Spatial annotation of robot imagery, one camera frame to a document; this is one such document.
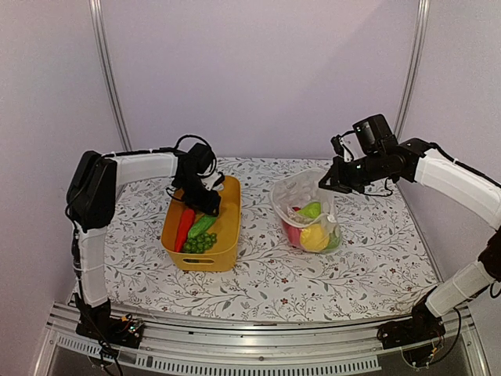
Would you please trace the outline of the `green toy grapes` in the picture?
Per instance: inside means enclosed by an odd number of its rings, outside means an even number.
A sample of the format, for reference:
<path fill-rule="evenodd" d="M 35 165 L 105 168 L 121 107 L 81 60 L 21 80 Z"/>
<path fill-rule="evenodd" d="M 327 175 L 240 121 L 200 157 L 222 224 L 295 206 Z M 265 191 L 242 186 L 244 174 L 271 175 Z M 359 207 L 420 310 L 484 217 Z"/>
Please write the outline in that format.
<path fill-rule="evenodd" d="M 203 254 L 211 250 L 216 243 L 216 233 L 202 233 L 196 238 L 188 238 L 182 247 L 182 252 L 188 254 Z"/>

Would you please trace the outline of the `green toy bitter gourd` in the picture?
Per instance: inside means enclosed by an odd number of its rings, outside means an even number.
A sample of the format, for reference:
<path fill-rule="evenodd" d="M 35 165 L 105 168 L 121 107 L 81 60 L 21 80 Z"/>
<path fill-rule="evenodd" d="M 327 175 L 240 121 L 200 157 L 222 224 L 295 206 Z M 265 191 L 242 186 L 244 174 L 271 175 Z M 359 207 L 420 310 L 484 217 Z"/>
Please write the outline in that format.
<path fill-rule="evenodd" d="M 205 233 L 214 225 L 216 220 L 217 218 L 215 216 L 202 215 L 190 228 L 188 232 L 188 238 L 196 238 L 202 233 Z"/>

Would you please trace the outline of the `red toy apple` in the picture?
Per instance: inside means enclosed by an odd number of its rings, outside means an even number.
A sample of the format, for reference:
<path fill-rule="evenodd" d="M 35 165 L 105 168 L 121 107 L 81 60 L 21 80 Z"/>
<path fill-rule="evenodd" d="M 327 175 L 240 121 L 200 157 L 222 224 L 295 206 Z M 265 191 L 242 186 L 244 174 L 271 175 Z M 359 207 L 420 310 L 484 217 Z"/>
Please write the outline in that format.
<path fill-rule="evenodd" d="M 301 246 L 301 229 L 283 222 L 283 229 L 288 241 L 296 248 Z"/>

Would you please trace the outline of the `green toy pear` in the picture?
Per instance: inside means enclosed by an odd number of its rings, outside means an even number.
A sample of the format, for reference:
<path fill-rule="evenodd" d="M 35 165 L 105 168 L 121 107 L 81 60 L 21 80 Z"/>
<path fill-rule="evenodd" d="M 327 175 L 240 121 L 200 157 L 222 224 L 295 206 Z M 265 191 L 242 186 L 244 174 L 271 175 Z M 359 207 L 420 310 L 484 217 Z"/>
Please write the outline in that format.
<path fill-rule="evenodd" d="M 322 204 L 319 201 L 311 201 L 303 208 L 294 207 L 294 210 L 306 219 L 316 219 L 322 214 Z"/>

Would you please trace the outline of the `green toy apple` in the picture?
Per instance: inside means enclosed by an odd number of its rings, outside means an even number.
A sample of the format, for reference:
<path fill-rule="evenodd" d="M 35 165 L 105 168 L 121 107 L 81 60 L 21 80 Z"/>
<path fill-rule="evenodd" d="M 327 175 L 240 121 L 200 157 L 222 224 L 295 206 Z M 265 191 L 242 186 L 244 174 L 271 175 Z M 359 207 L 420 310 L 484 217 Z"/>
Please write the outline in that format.
<path fill-rule="evenodd" d="M 340 246 L 341 243 L 341 233 L 339 231 L 333 231 L 330 233 L 330 238 L 329 238 L 329 243 L 328 245 L 324 248 L 324 251 L 334 251 Z"/>

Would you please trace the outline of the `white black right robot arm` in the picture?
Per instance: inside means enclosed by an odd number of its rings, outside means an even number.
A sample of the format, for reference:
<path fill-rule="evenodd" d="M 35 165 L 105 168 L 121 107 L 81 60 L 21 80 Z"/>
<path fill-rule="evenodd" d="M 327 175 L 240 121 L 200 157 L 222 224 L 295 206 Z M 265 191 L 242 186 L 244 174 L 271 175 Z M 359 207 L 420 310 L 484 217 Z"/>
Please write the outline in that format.
<path fill-rule="evenodd" d="M 341 135 L 330 140 L 335 157 L 319 188 L 338 193 L 366 192 L 366 187 L 382 179 L 431 189 L 476 215 L 494 232 L 476 260 L 439 284 L 418 304 L 422 312 L 405 324 L 405 335 L 422 341 L 440 317 L 473 298 L 500 280 L 500 184 L 486 174 L 447 154 L 437 143 L 420 138 L 399 141 L 383 114 L 355 123 L 354 135 L 362 156 L 346 151 Z"/>

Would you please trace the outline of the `yellow toy apple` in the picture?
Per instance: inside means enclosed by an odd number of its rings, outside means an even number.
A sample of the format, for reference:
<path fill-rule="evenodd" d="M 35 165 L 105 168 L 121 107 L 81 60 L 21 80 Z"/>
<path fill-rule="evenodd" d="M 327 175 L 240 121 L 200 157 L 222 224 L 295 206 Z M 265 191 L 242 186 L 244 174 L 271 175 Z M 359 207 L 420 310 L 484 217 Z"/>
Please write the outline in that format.
<path fill-rule="evenodd" d="M 318 223 L 301 231 L 300 244 L 305 251 L 321 252 L 330 242 L 329 233 Z"/>

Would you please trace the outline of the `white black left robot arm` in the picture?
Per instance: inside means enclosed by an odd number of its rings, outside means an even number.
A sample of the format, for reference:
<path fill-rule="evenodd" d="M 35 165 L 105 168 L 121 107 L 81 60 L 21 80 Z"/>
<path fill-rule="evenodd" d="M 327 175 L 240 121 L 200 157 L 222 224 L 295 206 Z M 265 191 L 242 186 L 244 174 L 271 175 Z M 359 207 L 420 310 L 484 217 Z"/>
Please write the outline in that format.
<path fill-rule="evenodd" d="M 171 177 L 181 191 L 180 201 L 208 215 L 218 215 L 218 189 L 225 176 L 207 144 L 196 143 L 189 151 L 178 147 L 100 154 L 85 151 L 67 191 L 67 218 L 74 226 L 77 255 L 74 271 L 80 297 L 92 308 L 108 302 L 104 248 L 119 187 L 148 179 Z"/>

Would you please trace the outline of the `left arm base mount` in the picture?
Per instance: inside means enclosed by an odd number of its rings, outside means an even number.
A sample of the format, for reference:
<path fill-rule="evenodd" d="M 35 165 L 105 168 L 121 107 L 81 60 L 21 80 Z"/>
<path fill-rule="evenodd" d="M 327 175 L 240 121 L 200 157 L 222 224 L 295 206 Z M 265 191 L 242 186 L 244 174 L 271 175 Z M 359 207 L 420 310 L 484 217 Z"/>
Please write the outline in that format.
<path fill-rule="evenodd" d="M 77 334 L 101 341 L 105 345 L 139 348 L 144 332 L 142 319 L 134 318 L 131 314 L 119 318 L 112 317 L 110 300 L 91 307 L 78 294 L 74 294 L 74 301 L 80 313 Z"/>

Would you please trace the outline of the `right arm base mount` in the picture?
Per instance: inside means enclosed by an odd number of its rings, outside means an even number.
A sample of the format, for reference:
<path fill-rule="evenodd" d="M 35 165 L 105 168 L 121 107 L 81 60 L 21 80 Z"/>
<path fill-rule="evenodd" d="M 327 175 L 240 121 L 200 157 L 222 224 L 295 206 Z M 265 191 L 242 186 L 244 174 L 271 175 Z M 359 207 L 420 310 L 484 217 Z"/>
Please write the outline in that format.
<path fill-rule="evenodd" d="M 411 310 L 410 318 L 392 320 L 377 329 L 377 340 L 383 349 L 393 349 L 425 342 L 425 345 L 409 348 L 402 352 L 404 361 L 411 367 L 431 365 L 442 345 L 445 326 L 441 317 L 435 317 L 426 307 L 424 300 Z"/>

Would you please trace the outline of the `clear polka dot zip bag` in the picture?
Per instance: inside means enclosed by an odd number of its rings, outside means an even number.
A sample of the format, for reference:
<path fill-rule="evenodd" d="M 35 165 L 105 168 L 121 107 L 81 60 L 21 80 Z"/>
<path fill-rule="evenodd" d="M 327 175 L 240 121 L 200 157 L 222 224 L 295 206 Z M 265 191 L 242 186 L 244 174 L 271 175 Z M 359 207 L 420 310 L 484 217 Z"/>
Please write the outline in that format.
<path fill-rule="evenodd" d="M 334 196 L 319 188 L 324 175 L 320 168 L 309 168 L 277 181 L 269 193 L 288 241 L 302 251 L 329 253 L 341 245 Z"/>

